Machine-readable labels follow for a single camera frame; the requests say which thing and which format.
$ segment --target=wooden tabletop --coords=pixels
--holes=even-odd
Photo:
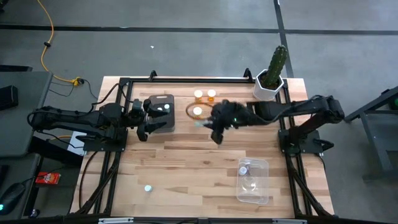
[[[104,77],[99,98],[118,82],[119,77]],[[288,84],[292,101],[307,99],[303,79],[290,78]],[[174,95],[175,131],[151,134],[147,142],[140,142],[135,130],[129,131],[126,151],[119,165],[112,216],[293,218],[285,159],[277,142],[278,122],[227,130],[222,145],[218,146],[210,139],[210,129],[195,127],[194,121],[185,114],[185,107],[194,101],[195,90],[206,93],[214,89],[217,92],[215,101],[228,99],[244,103],[256,100],[252,95],[253,87],[253,84],[135,83],[132,99],[143,101],[151,95]],[[112,103],[115,99],[116,91],[104,103]],[[295,121],[301,124],[308,118],[298,116]],[[85,156],[81,172],[90,155]],[[83,203],[98,185],[103,157],[103,152],[97,153],[88,166]],[[265,206],[236,199],[237,166],[242,157],[264,159],[269,163],[269,202]],[[309,189],[324,208],[333,213],[321,160],[303,154],[303,163]],[[144,191],[147,184],[153,186],[152,192]],[[78,210],[78,187],[71,212]],[[108,189],[105,189],[104,198],[107,194]],[[298,194],[300,208],[304,211],[300,190]]]

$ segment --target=metal bracket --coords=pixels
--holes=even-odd
[[[243,74],[243,78],[248,78],[248,81],[249,81],[250,83],[253,82],[253,76],[251,75],[251,72],[250,72],[250,69],[249,69],[249,68],[246,68],[246,69],[245,69],[244,74]]]
[[[98,224],[122,224],[122,223],[133,223],[134,217],[124,218],[100,218]]]
[[[103,143],[100,139],[95,139],[93,141],[85,141],[83,146],[84,151],[98,151],[98,152],[123,152],[127,143],[128,130],[124,130],[121,135],[121,140],[115,143]]]
[[[289,155],[298,153],[319,154],[324,151],[322,144],[319,142],[320,137],[317,130],[308,134],[305,139],[301,140],[301,142],[296,145],[290,143],[289,130],[279,130],[278,137],[280,150]]]
[[[157,76],[156,71],[152,70],[149,75],[149,81],[151,82],[155,76]]]

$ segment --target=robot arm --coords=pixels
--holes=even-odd
[[[117,103],[108,103],[98,111],[79,112],[68,111],[45,106],[28,115],[28,123],[34,131],[42,132],[62,128],[71,131],[87,133],[78,136],[81,141],[99,141],[116,143],[124,139],[127,129],[137,127],[140,141],[147,141],[147,134],[161,128],[166,122],[148,123],[147,117],[160,117],[167,112],[159,111],[146,99],[144,104],[138,99],[132,102],[132,110],[128,113]]]
[[[326,123],[339,123],[344,118],[344,112],[340,103],[332,96],[314,96],[305,101],[291,103],[277,103],[274,101],[249,102],[244,106],[237,102],[223,100],[214,105],[207,128],[213,130],[211,134],[215,143],[223,141],[224,129],[241,126],[268,125],[279,118],[313,114],[313,116],[300,126],[289,129],[291,143],[297,143],[299,139],[316,130]]]

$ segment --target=red device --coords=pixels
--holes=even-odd
[[[36,184],[58,184],[60,177],[59,173],[39,172]]]

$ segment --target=black box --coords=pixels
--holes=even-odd
[[[11,85],[0,88],[0,111],[18,106],[18,89]]]

